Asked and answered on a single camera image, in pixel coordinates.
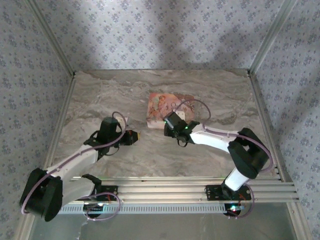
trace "wire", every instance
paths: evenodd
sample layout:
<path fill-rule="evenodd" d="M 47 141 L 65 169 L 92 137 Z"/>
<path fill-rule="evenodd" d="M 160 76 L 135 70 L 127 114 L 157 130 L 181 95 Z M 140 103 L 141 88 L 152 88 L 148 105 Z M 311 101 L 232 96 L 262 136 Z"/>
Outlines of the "wire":
<path fill-rule="evenodd" d="M 210 130 L 210 129 L 207 129 L 207 128 L 206 128 L 206 122 L 211 119 L 211 111 L 210 111 L 209 107 L 207 106 L 207 104 L 205 104 L 203 101 L 198 100 L 198 99 L 185 100 L 185 101 L 182 101 L 182 102 L 178 105 L 178 107 L 176 108 L 176 110 L 179 109 L 182 104 L 184 104 L 184 103 L 186 103 L 186 102 L 190 102 L 190 101 L 199 102 L 199 103 L 201 103 L 202 105 L 204 105 L 205 108 L 208 110 L 209 117 L 202 123 L 202 126 L 203 126 L 203 128 L 204 128 L 204 130 L 205 130 L 206 132 L 211 133 L 211 134 L 215 134 L 215 135 L 218 135 L 218 136 L 224 136 L 224 137 L 235 137 L 235 138 L 239 137 L 239 138 L 242 138 L 242 139 L 246 139 L 246 140 L 248 140 L 249 142 L 257 145 L 259 148 L 261 148 L 261 149 L 268 155 L 269 160 L 270 160 L 269 166 L 266 167 L 266 168 L 264 168 L 264 169 L 262 169 L 260 172 L 261 172 L 261 173 L 265 173 L 265 172 L 268 172 L 268 171 L 270 171 L 270 170 L 272 169 L 272 167 L 273 167 L 273 165 L 274 165 L 274 160 L 273 160 L 273 158 L 272 158 L 272 155 L 271 155 L 270 151 L 269 151 L 263 144 L 261 144 L 260 142 L 254 140 L 254 139 L 252 139 L 252 138 L 250 138 L 250 137 L 247 137 L 247 136 L 244 136 L 244 135 L 240 135 L 240 134 L 238 134 L 238 133 L 224 133 L 224 132 L 220 132 L 220 131 L 212 131 L 212 130 Z"/>
<path fill-rule="evenodd" d="M 240 193 L 239 193 L 239 197 L 242 198 L 245 201 L 244 202 L 244 207 L 246 207 L 247 206 L 247 199 Z"/>
<path fill-rule="evenodd" d="M 180 147 L 183 147 L 183 148 L 185 148 L 185 147 L 188 145 L 187 142 L 186 142 L 184 145 L 180 145 L 180 140 L 178 140 L 177 142 L 178 142 L 178 145 L 179 145 Z"/>
<path fill-rule="evenodd" d="M 111 154 L 106 154 L 106 156 L 112 156 L 112 155 L 115 155 L 118 151 L 119 151 L 120 147 L 117 147 L 116 148 L 116 151 L 114 153 L 111 153 Z"/>
<path fill-rule="evenodd" d="M 115 144 L 116 142 L 118 142 L 125 134 L 126 130 L 127 130 L 127 121 L 126 121 L 126 118 L 118 111 L 114 111 L 112 113 L 112 117 L 114 117 L 115 114 L 119 114 L 122 118 L 123 118 L 123 121 L 124 121 L 124 129 L 122 131 L 122 133 L 120 134 L 120 136 L 107 143 L 107 144 L 103 144 L 103 145 L 98 145 L 98 146 L 94 146 L 94 147 L 89 147 L 85 150 L 82 150 L 81 152 L 78 152 L 77 154 L 71 156 L 70 158 L 68 158 L 66 161 L 64 161 L 62 164 L 60 164 L 57 168 L 53 169 L 52 171 L 48 172 L 46 175 L 44 175 L 30 190 L 30 192 L 27 194 L 27 196 L 25 197 L 24 201 L 23 201 L 23 204 L 21 206 L 21 213 L 23 215 L 25 214 L 28 214 L 29 212 L 26 211 L 26 206 L 27 206 L 27 203 L 28 201 L 30 200 L 31 198 L 31 195 L 34 193 L 34 191 L 37 189 L 37 187 L 39 187 L 39 185 L 44 181 L 46 180 L 49 176 L 51 176 L 53 173 L 57 172 L 58 169 L 61 169 L 63 168 L 65 165 L 67 165 L 68 163 L 70 163 L 72 160 L 74 160 L 75 158 L 77 158 L 78 156 L 88 152 L 88 151 L 91 151 L 91 150 L 96 150 L 96 149 L 101 149 L 101 148 L 105 148 L 105 147 L 109 147 L 113 144 Z"/>
<path fill-rule="evenodd" d="M 88 214 L 90 212 L 90 210 L 94 208 L 94 207 L 91 207 L 91 208 L 88 208 L 86 210 L 85 214 L 84 214 L 88 220 L 92 220 L 92 221 L 109 220 L 109 219 L 112 219 L 114 216 L 116 216 L 120 212 L 121 200 L 117 195 L 113 194 L 112 192 L 105 191 L 105 192 L 101 192 L 101 193 L 97 193 L 97 194 L 93 194 L 93 195 L 89 195 L 89 196 L 84 196 L 84 197 L 82 197 L 80 199 L 93 198 L 93 197 L 98 197 L 98 196 L 101 196 L 101 195 L 107 195 L 108 197 L 109 196 L 115 197 L 116 201 L 119 203 L 116 211 L 111 216 L 108 216 L 108 217 L 105 217 L 105 218 L 92 218 L 92 217 L 89 217 L 89 214 Z"/>
<path fill-rule="evenodd" d="M 252 188 L 251 188 L 248 184 L 245 183 L 245 184 L 243 184 L 243 185 L 244 185 L 244 186 L 247 186 L 248 189 L 249 189 L 249 191 L 250 191 L 252 204 L 251 204 L 249 210 L 248 210 L 245 214 L 243 214 L 243 215 L 241 215 L 241 216 L 235 216 L 235 217 L 234 217 L 235 219 L 243 219 L 243 218 L 249 216 L 249 215 L 251 214 L 252 210 L 254 209 L 254 206 L 255 206 L 255 194 L 254 194 L 254 191 L 252 191 Z"/>

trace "glass panel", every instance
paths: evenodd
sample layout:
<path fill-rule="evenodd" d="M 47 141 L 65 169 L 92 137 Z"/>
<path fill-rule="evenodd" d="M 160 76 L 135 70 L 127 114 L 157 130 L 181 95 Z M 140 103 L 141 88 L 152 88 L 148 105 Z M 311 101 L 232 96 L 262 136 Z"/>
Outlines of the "glass panel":
<path fill-rule="evenodd" d="M 257 203 L 244 219 L 222 214 L 119 214 L 87 221 L 82 214 L 37 220 L 31 240 L 296 240 L 285 203 Z"/>

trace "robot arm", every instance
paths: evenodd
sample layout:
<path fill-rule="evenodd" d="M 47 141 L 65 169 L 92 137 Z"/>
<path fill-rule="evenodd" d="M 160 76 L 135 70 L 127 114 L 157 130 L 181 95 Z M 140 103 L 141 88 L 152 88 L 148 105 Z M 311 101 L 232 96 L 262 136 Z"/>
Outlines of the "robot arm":
<path fill-rule="evenodd" d="M 33 170 L 29 175 L 20 199 L 20 207 L 22 207 L 35 184 L 51 172 L 53 173 L 34 190 L 25 206 L 27 212 L 40 216 L 46 222 L 51 221 L 64 205 L 89 196 L 92 193 L 106 192 L 102 189 L 101 180 L 92 175 L 85 174 L 77 181 L 72 181 L 72 178 L 79 176 L 85 167 L 94 164 L 104 155 L 107 155 L 110 147 L 119 148 L 120 145 L 132 145 L 139 139 L 137 132 L 127 130 L 123 137 L 113 145 L 95 149 L 97 146 L 107 145 L 116 140 L 121 134 L 121 132 L 117 132 L 117 127 L 121 129 L 115 118 L 106 117 L 101 123 L 100 130 L 94 132 L 70 157 L 49 167 L 47 170 L 40 168 Z"/>
<path fill-rule="evenodd" d="M 204 126 L 196 121 L 187 124 L 175 112 L 171 112 L 163 120 L 165 122 L 164 135 L 176 138 L 178 143 L 181 141 L 185 143 L 185 146 L 188 143 L 208 145 L 231 155 L 235 168 L 221 185 L 222 192 L 228 199 L 231 199 L 232 195 L 249 179 L 255 179 L 268 161 L 266 152 L 241 138 L 241 136 L 246 136 L 262 144 L 248 128 L 243 128 L 241 131 L 224 131 L 210 127 L 204 129 Z"/>

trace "marble table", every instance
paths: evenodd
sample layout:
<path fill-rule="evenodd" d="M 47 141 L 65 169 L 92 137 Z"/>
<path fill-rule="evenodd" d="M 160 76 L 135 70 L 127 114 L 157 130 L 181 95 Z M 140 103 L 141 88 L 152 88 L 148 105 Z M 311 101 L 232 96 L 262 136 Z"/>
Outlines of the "marble table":
<path fill-rule="evenodd" d="M 74 153 L 100 128 L 104 117 L 119 111 L 129 127 L 141 133 L 132 146 L 122 146 L 104 156 L 85 172 L 97 177 L 225 177 L 234 168 L 231 157 L 205 145 L 183 148 L 163 130 L 147 127 L 150 93 L 191 94 L 211 109 L 208 126 L 223 130 L 251 128 L 266 143 L 254 102 L 250 80 L 244 70 L 97 70 L 77 72 L 53 164 Z M 208 117 L 195 106 L 197 121 Z"/>

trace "floral pattern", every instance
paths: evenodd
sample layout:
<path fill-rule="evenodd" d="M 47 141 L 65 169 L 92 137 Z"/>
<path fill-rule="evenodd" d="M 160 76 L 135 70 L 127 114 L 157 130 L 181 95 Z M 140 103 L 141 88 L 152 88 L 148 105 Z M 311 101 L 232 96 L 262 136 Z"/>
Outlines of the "floral pattern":
<path fill-rule="evenodd" d="M 39 0 L 75 70 L 249 68 L 283 0 Z"/>
<path fill-rule="evenodd" d="M 277 148 L 320 239 L 320 3 L 300 0 L 257 71 Z"/>
<path fill-rule="evenodd" d="M 70 77 L 24 1 L 0 1 L 0 239 L 12 239 L 29 173 L 43 164 Z"/>

